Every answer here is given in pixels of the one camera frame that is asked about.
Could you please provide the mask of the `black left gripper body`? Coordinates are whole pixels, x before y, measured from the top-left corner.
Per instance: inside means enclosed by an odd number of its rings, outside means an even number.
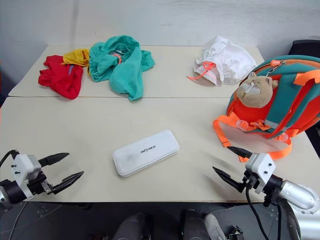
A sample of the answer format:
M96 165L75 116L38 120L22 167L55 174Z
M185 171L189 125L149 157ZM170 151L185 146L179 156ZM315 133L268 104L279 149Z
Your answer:
M42 171L38 173L35 179L28 181L27 187L33 195L40 195L42 193L49 195L54 191L54 186L48 183L47 177Z

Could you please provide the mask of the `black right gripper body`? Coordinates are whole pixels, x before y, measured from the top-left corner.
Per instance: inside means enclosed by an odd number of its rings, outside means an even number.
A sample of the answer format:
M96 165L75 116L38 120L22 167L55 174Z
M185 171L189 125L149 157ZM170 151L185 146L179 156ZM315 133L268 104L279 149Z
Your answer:
M260 177L257 173L251 170L244 171L244 177L242 179L241 190L244 189L254 189L257 194L260 194L261 191L258 189L260 185Z

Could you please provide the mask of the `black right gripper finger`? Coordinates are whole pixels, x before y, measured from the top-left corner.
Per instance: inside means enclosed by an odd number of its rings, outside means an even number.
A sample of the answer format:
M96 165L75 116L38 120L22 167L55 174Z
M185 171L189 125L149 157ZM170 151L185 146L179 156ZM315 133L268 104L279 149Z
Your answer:
M236 155L238 155L239 157L248 158L248 159L251 157L251 152L246 149L235 147L235 146L228 146L227 148L233 153L235 153Z
M224 182L235 188L238 192L243 192L243 183L233 180L229 174L217 167L213 166L212 168Z

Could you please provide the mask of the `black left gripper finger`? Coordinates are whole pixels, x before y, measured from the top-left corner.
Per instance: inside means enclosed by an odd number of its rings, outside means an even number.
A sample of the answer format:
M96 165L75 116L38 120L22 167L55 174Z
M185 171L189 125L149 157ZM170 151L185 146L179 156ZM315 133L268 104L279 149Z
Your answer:
M65 157L67 157L69 155L70 154L68 152L56 153L56 154L44 157L44 158L40 159L38 162L41 165L41 167L50 166L50 165L53 165L53 164L61 161L62 159L64 159Z
M61 183L52 187L52 190L50 193L54 195L60 193L61 191L73 185L83 174L84 174L84 171L81 171L64 178L61 181Z

